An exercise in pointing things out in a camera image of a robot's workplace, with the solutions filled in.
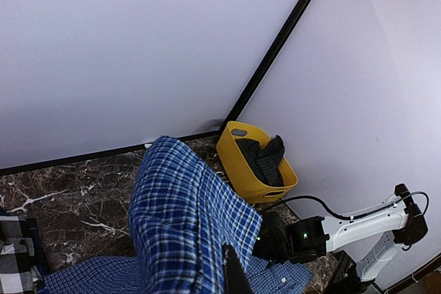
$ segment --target black and white checkered fabric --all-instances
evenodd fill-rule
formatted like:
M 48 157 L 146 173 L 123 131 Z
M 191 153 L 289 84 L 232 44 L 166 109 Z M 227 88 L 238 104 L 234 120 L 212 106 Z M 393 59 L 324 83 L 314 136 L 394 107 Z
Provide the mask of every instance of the black and white checkered fabric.
M 0 293 L 33 294 L 42 280 L 34 243 L 23 216 L 0 216 Z

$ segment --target plaid shirt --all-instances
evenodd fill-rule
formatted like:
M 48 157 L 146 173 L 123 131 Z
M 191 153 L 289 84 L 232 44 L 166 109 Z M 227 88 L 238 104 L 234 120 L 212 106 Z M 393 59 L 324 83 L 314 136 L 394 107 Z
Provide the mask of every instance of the plaid shirt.
M 29 224 L 23 216 L 0 216 L 0 293 L 32 294 L 42 280 Z
M 254 294 L 302 294 L 311 279 L 311 271 L 301 264 L 273 264 L 252 258 L 247 278 Z
M 224 293 L 222 245 L 232 245 L 247 270 L 258 260 L 251 254 L 260 223 L 187 145 L 162 137 L 144 156 L 130 204 L 137 258 L 92 258 L 45 277 L 40 293 Z M 247 271 L 271 277 L 274 270 Z M 309 277 L 305 271 L 302 284 Z M 273 289 L 264 286 L 260 293 L 276 293 Z

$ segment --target black cable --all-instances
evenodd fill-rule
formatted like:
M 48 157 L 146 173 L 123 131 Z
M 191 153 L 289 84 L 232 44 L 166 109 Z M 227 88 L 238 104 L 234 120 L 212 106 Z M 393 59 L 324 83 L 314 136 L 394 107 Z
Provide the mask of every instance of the black cable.
M 268 210 L 270 210 L 270 209 L 272 209 L 274 207 L 277 207 L 277 206 L 281 205 L 282 203 L 286 203 L 286 202 L 289 202 L 289 201 L 308 199 L 308 200 L 314 200 L 314 201 L 320 203 L 322 205 L 322 207 L 325 208 L 325 210 L 331 216 L 333 216 L 335 218 L 338 218 L 339 220 L 359 220 L 361 218 L 370 216 L 373 213 L 377 213 L 379 211 L 382 211 L 382 210 L 388 209 L 390 207 L 393 207 L 395 204 L 403 201 L 404 199 L 407 199 L 407 198 L 409 198 L 411 196 L 416 196 L 418 194 L 424 195 L 426 197 L 426 199 L 427 199 L 426 207 L 424 208 L 424 212 L 422 213 L 424 215 L 426 213 L 426 211 L 427 211 L 427 208 L 429 208 L 429 196 L 425 192 L 422 192 L 422 191 L 417 191 L 417 192 L 410 193 L 408 196 L 405 196 L 405 197 L 403 197 L 401 199 L 398 199 L 398 200 L 396 200 L 394 202 L 391 202 L 390 204 L 386 204 L 385 206 L 383 206 L 381 208 L 375 209 L 373 211 L 369 211 L 367 213 L 362 213 L 362 214 L 356 215 L 356 216 L 344 216 L 344 215 L 340 215 L 338 213 L 335 213 L 326 205 L 326 203 L 323 202 L 323 200 L 321 200 L 321 199 L 319 199 L 319 198 L 317 198 L 315 196 L 294 196 L 293 198 L 288 198 L 286 200 L 279 201 L 279 202 L 277 202 L 277 203 L 275 203 L 275 204 L 273 204 L 273 205 L 263 209 L 262 212 L 264 213 L 264 212 L 266 212 L 266 211 L 268 211 Z

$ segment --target black cloth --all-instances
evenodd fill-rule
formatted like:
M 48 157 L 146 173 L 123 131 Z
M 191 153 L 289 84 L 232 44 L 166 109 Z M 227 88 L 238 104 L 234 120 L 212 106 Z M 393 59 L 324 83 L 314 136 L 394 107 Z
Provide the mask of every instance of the black cloth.
M 257 179 L 268 186 L 283 187 L 278 166 L 285 154 L 285 146 L 280 136 L 271 139 L 264 149 L 257 140 L 242 138 L 236 139 L 236 143 Z
M 34 242 L 34 250 L 35 250 L 35 258 L 37 259 L 37 268 L 40 274 L 45 277 L 52 273 L 48 257 L 43 248 L 43 243 L 41 241 L 39 228 L 37 226 L 36 218 L 26 218 L 26 222 L 28 222 L 30 227 L 30 233 L 32 236 L 32 241 Z
M 253 294 L 234 247 L 230 244 L 224 244 L 222 254 L 225 294 Z

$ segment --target basket handle hole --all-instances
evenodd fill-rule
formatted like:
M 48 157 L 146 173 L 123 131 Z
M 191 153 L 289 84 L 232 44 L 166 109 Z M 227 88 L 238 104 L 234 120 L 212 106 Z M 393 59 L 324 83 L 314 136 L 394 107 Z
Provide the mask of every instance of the basket handle hole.
M 238 137 L 245 137 L 247 135 L 248 132 L 246 132 L 245 130 L 239 130 L 239 129 L 233 129 L 232 130 L 232 135 L 233 136 L 238 136 Z
M 269 193 L 265 194 L 265 197 L 267 197 L 267 196 L 278 196 L 278 195 L 283 194 L 283 193 L 284 193 L 284 191 L 269 192 Z

